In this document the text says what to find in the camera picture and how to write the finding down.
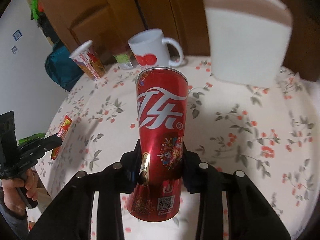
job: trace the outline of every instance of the finger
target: finger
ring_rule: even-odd
[[[1,181],[3,188],[23,187],[25,185],[23,179],[3,179]]]
[[[33,177],[33,172],[31,169],[27,170],[26,171],[26,175],[28,176],[27,180],[26,180],[26,189],[27,190],[30,190],[31,187],[32,187],[32,184],[33,184],[33,180],[34,180],[34,177]]]
[[[31,185],[31,188],[27,191],[27,197],[32,198],[34,193],[37,190],[37,175],[35,174],[35,179],[33,180],[33,184]]]
[[[38,192],[35,192],[31,198],[33,201],[36,201],[38,199]]]

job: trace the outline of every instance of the teal bag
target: teal bag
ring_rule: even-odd
[[[57,41],[45,61],[45,70],[54,82],[70,92],[83,75],[83,71],[69,56],[70,52],[66,46],[62,41]]]

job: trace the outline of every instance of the brown wooden cabinet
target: brown wooden cabinet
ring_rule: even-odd
[[[210,55],[202,0],[41,0],[60,39],[71,51],[92,39],[98,53],[120,45],[148,28],[160,28],[178,40],[185,55]],[[320,75],[320,26],[304,0],[281,0],[294,26],[284,65],[315,81]]]

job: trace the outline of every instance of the round table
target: round table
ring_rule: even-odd
[[[281,67],[268,89],[217,80],[208,57],[186,57],[177,69],[188,79],[184,142],[218,171],[243,170],[281,218],[292,238],[305,228],[319,187],[319,117],[299,75]],[[109,66],[94,82],[83,75],[62,103],[47,136],[57,133],[67,114],[73,120],[56,160],[51,152],[37,172],[55,197],[79,170],[102,171],[132,151],[139,138],[136,82],[140,69]],[[121,195],[126,239],[194,239],[199,195],[183,188],[179,213],[171,220],[148,223],[126,210]],[[95,239],[96,206],[92,215]],[[224,201],[224,236],[228,218]]]

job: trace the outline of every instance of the dark sleeve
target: dark sleeve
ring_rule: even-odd
[[[0,212],[13,232],[15,232],[21,240],[26,240],[28,236],[27,212],[23,217],[20,217],[9,210],[4,204],[4,193],[2,188],[0,188]]]

